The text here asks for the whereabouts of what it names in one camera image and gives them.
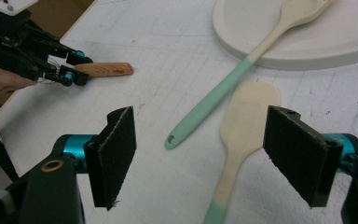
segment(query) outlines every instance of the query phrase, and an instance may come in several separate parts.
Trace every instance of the white table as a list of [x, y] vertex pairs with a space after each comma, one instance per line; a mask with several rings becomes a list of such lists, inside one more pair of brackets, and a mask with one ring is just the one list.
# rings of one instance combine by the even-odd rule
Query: white table
[[[138, 149], [107, 212], [94, 208], [87, 175], [78, 184], [88, 223], [201, 223], [225, 162], [219, 126], [228, 95], [174, 150], [164, 140], [180, 119], [239, 62], [219, 44], [213, 0], [100, 0], [62, 43], [94, 62], [128, 62], [132, 76], [84, 87], [38, 84], [0, 110], [0, 135], [19, 173], [43, 160], [66, 133], [99, 133], [106, 115], [133, 105]], [[272, 83], [282, 107], [320, 133], [358, 136], [358, 63], [314, 71], [255, 67], [243, 79]], [[226, 223], [340, 223], [351, 178], [337, 174], [325, 208], [310, 209], [264, 149], [241, 167]]]

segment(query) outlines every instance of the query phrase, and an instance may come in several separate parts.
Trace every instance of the white surface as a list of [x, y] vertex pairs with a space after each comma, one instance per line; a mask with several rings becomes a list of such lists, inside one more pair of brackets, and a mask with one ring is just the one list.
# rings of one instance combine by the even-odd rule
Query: white surface
[[[213, 27], [222, 45], [243, 59], [278, 23], [283, 0], [216, 0]], [[334, 0], [315, 21], [281, 36], [256, 64], [307, 70], [358, 63], [358, 0]]]
[[14, 16], [36, 2], [37, 0], [7, 0], [5, 3], [4, 0], [0, 0], [0, 12]]
[[[66, 133], [99, 133], [106, 115], [133, 105], [138, 149], [107, 212], [94, 208], [79, 175], [88, 223], [201, 223], [223, 169], [219, 137], [230, 95], [174, 150], [164, 140], [180, 119], [239, 62], [213, 32], [212, 0], [98, 1], [65, 37], [94, 62], [128, 62], [132, 76], [94, 78], [84, 87], [37, 85], [0, 110], [0, 134], [20, 174]], [[273, 84], [282, 106], [321, 133], [358, 136], [358, 63], [317, 71], [255, 67], [245, 81]], [[258, 150], [241, 167], [226, 223], [341, 223], [351, 178], [337, 175], [327, 207], [310, 209]]]

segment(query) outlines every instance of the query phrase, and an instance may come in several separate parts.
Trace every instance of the robotic hand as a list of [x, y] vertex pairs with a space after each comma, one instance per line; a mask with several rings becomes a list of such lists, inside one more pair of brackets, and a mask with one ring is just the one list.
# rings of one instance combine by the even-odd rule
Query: robotic hand
[[337, 169], [352, 177], [341, 209], [344, 224], [358, 223], [358, 138], [318, 133], [296, 111], [270, 106], [263, 148], [310, 205], [325, 207]]
[[48, 62], [48, 56], [66, 58], [71, 65], [92, 60], [83, 52], [62, 45], [57, 36], [31, 22], [31, 12], [26, 8], [34, 2], [0, 1], [0, 68], [31, 80], [45, 78], [64, 86], [86, 85], [89, 75], [65, 65], [57, 68]]
[[0, 223], [85, 223], [77, 174], [89, 174], [96, 207], [115, 206], [136, 150], [132, 107], [107, 121], [98, 135], [61, 136], [44, 160], [0, 190]]

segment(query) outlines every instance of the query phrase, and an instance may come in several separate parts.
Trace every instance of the mint green spatula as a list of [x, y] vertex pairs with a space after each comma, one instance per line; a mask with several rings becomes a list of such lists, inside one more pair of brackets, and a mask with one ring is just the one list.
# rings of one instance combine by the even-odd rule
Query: mint green spatula
[[284, 32], [313, 21], [331, 2], [332, 0], [284, 0], [281, 18], [275, 29], [176, 125], [165, 140], [165, 147], [172, 149], [181, 144]]

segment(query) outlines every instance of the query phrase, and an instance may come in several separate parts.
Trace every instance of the wooden handle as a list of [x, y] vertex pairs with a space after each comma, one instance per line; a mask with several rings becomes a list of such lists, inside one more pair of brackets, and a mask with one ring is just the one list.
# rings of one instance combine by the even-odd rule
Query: wooden handle
[[75, 70], [91, 77], [116, 77], [133, 74], [129, 63], [81, 63], [75, 65]]

